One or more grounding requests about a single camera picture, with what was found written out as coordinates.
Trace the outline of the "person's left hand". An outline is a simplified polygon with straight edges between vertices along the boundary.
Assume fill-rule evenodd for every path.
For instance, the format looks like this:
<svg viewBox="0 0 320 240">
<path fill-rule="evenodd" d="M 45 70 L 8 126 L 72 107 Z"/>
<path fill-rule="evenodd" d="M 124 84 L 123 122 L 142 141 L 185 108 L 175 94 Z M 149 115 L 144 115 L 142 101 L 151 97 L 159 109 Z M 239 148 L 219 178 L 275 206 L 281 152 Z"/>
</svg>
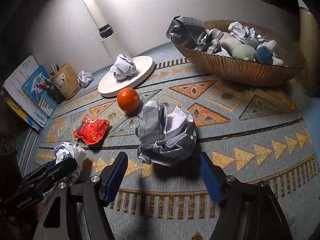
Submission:
<svg viewBox="0 0 320 240">
<path fill-rule="evenodd" d="M 41 200 L 37 205 L 36 205 L 36 210 L 37 210 L 37 221 L 39 222 L 43 213 L 45 212 L 46 205 L 49 202 L 53 192 L 55 190 L 55 186 L 52 187 L 49 191 L 45 192 L 43 194 L 43 200 Z"/>
</svg>

